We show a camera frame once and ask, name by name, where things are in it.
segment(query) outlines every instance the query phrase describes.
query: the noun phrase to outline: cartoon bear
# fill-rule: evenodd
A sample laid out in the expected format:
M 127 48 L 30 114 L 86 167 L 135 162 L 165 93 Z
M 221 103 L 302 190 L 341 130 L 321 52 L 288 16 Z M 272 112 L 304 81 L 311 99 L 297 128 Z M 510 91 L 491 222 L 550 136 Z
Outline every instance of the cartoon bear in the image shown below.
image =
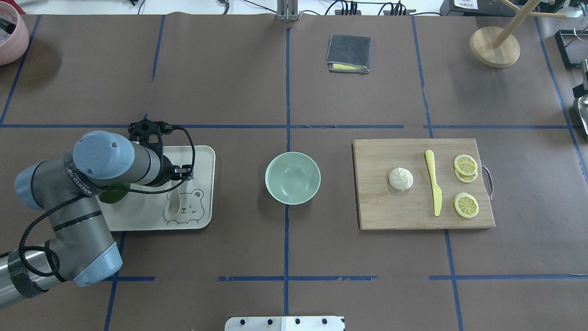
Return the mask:
M 168 192 L 168 204 L 166 209 L 163 211 L 163 219 L 169 224 L 175 222 L 176 224 L 188 224 L 190 221 L 196 221 L 198 223 L 204 217 L 204 206 L 202 205 L 202 198 L 204 198 L 204 192 L 197 188 L 192 192 L 180 193 L 179 206 L 175 205 L 177 213 L 170 215 L 169 208 L 173 204 L 170 201 L 170 193 Z

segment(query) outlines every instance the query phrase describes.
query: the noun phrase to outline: red object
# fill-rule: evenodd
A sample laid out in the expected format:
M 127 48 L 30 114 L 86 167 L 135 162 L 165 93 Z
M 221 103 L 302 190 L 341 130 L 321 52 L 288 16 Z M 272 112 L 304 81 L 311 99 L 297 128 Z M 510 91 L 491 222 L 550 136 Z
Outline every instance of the red object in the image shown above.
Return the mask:
M 24 10 L 22 10 L 22 8 L 16 4 L 16 2 L 14 2 L 14 0 L 0 0 L 0 2 L 6 2 L 7 4 L 9 4 L 10 6 L 13 6 L 14 9 L 16 9 L 16 11 L 19 14 L 26 14 Z

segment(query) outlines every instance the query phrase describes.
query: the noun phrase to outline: white bracket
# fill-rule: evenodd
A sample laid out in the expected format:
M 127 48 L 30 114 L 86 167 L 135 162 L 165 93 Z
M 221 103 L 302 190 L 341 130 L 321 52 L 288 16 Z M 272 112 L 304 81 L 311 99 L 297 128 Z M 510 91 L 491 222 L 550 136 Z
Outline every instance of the white bracket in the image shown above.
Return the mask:
M 342 316 L 231 317 L 225 331 L 345 331 Z
M 278 21 L 298 21 L 298 0 L 278 0 Z

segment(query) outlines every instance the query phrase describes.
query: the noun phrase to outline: white metal plate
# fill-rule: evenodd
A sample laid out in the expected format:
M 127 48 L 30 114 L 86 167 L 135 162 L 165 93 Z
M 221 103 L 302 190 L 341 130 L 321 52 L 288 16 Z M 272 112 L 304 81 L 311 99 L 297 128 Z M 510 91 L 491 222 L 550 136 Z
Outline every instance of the white metal plate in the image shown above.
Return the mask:
M 168 217 L 164 214 L 169 193 L 128 193 L 115 204 L 106 204 L 98 200 L 110 231 L 183 230 L 207 226 L 212 217 L 216 155 L 212 148 L 205 145 L 195 146 L 195 149 L 194 178 L 178 188 L 182 197 L 189 197 L 188 200 L 184 200 L 188 202 L 186 206 L 182 206 L 186 208 L 185 213 L 178 213 L 177 217 Z M 163 154 L 175 165 L 192 162 L 190 146 L 164 146 Z M 177 183 L 173 181 L 160 187 L 131 184 L 131 188 L 161 191 Z
M 231 317 L 225 331 L 345 331 L 342 316 Z

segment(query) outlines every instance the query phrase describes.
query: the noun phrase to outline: white garlic bulb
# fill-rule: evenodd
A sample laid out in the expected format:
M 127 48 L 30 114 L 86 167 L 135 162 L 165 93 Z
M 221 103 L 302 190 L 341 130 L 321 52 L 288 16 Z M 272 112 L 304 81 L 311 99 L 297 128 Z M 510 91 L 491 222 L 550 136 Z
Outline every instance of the white garlic bulb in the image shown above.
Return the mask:
M 404 191 L 408 190 L 412 186 L 412 182 L 415 179 L 412 177 L 410 171 L 404 168 L 396 168 L 390 172 L 388 181 L 393 188 Z

